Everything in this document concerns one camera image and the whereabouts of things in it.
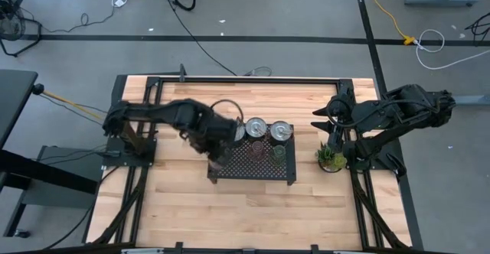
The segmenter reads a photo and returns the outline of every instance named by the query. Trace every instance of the desk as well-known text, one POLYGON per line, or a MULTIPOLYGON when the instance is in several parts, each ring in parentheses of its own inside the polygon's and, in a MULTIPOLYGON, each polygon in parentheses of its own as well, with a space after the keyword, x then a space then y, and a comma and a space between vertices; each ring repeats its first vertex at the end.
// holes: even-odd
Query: desk
MULTIPOLYGON (((193 98, 208 105, 219 99, 240 104, 245 119, 258 116, 272 123, 284 120, 295 126, 297 181, 207 179, 207 162, 167 125, 157 125, 155 163, 149 169, 139 220, 137 246, 220 249, 361 249, 349 171, 322 171, 315 158, 320 141, 328 134, 310 125, 325 121, 312 112, 336 94, 325 79, 233 77, 163 77, 161 103, 193 98)), ((123 100, 140 103, 147 76, 128 76, 119 91, 123 100)), ((353 79, 356 101, 376 99, 372 79, 353 79)), ((155 99, 155 90, 150 100, 155 99)), ((216 110, 228 117, 237 109, 222 103, 216 110)), ((127 168, 120 168, 101 185, 91 218, 87 242, 96 239, 118 212, 127 168)), ((371 171, 378 210, 401 241, 410 243, 397 179, 390 171, 371 171)), ((128 216, 124 240, 129 238, 128 216)), ((367 233, 374 245, 374 231, 367 212, 367 233)))

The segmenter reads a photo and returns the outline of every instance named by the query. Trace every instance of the potted plant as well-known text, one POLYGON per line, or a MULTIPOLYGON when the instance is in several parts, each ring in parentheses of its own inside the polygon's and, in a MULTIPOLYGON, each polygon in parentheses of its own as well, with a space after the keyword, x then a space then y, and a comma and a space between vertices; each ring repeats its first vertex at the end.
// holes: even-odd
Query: potted plant
POLYGON ((328 173, 336 173, 347 164, 347 159, 344 158, 344 155, 333 152, 327 145, 321 142, 316 156, 320 168, 328 173))

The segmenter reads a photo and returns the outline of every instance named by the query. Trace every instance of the gray floor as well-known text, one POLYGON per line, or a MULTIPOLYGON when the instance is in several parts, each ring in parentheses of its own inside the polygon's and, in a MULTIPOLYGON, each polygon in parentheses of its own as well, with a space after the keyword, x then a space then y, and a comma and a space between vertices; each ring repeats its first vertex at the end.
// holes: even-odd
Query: gray floor
MULTIPOLYGON (((412 8, 403 0, 379 0, 397 16, 406 34, 437 29, 447 39, 465 40, 463 28, 488 13, 490 0, 472 8, 412 8)), ((398 39, 391 20, 366 0, 374 36, 398 39)), ((49 27, 69 28, 86 12, 90 20, 110 13, 110 0, 24 0, 22 7, 49 27)), ((179 11, 196 35, 365 37, 356 0, 198 0, 193 12, 179 11)), ((185 35, 164 0, 129 0, 105 24, 72 34, 185 35)), ((15 49, 25 41, 8 43, 15 49)), ((254 67, 273 68, 274 76, 374 77, 367 45, 293 43, 202 43, 219 61, 238 73, 254 67)), ((418 83, 428 90, 447 89, 458 95, 490 91, 488 62, 480 57, 446 70, 419 65, 414 47, 378 46, 388 89, 418 83)), ((485 48, 447 47, 423 54, 430 66, 440 66, 485 48)), ((42 41, 18 59, 0 55, 1 67, 34 70, 48 90, 79 103, 109 105, 117 74, 176 71, 183 63, 191 75, 226 75, 191 42, 42 41)), ((420 231, 426 249, 446 252, 490 251, 490 151, 487 108, 456 108, 448 125, 415 131, 401 139, 420 231)), ((71 112, 32 96, 6 148, 34 157, 42 145, 92 148, 104 141, 102 130, 71 112)), ((20 193, 2 191, 0 228, 20 193)), ((29 207, 21 227, 29 239, 0 238, 0 252, 39 249, 68 231, 83 210, 29 207)), ((80 243, 82 229, 62 246, 80 243)))

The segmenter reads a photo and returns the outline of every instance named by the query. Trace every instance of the caster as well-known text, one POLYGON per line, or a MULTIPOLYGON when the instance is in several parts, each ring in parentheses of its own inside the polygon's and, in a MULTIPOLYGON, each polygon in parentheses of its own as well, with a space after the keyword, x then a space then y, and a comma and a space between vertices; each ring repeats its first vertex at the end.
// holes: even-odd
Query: caster
POLYGON ((16 230, 14 233, 14 237, 19 237, 19 238, 28 238, 31 235, 29 231, 26 230, 16 230))

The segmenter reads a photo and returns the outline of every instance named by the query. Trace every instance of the black mesh tray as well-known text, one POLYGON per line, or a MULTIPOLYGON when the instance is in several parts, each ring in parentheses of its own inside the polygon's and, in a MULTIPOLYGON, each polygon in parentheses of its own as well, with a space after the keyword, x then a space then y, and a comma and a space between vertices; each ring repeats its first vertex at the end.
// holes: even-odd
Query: black mesh tray
MULTIPOLYGON (((267 135, 261 140, 266 154, 273 149, 268 136, 269 128, 270 125, 267 125, 267 135)), ((244 139, 242 145, 231 150, 230 161, 221 170, 207 166, 207 177, 214 183, 218 178, 288 181, 289 185, 296 181, 294 136, 286 143, 286 161, 281 164, 270 161, 268 155, 260 161, 251 160, 247 154, 251 146, 252 142, 244 139)))

